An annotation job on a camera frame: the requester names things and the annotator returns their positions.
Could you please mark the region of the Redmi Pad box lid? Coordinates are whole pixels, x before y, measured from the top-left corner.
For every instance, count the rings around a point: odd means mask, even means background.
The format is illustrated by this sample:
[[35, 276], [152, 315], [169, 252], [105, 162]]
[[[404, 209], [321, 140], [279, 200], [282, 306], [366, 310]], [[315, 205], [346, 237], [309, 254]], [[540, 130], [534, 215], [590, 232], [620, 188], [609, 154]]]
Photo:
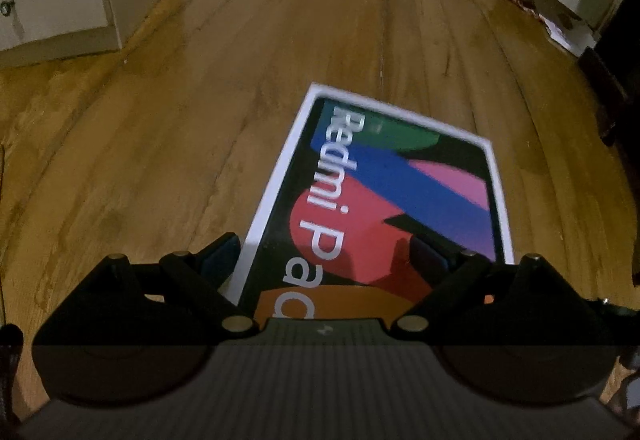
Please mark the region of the Redmi Pad box lid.
[[224, 296], [267, 319], [393, 322], [429, 292], [409, 258], [423, 236], [509, 263], [491, 143], [372, 98], [313, 84]]

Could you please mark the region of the papers on floor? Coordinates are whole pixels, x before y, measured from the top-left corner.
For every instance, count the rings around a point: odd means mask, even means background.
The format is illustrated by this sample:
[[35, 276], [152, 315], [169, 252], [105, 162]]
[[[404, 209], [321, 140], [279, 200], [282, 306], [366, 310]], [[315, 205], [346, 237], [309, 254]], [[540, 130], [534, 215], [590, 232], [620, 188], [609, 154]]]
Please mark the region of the papers on floor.
[[581, 19], [575, 20], [567, 14], [555, 12], [544, 14], [533, 0], [508, 1], [539, 22], [546, 30], [548, 39], [573, 56], [580, 57], [586, 50], [596, 46], [593, 31]]

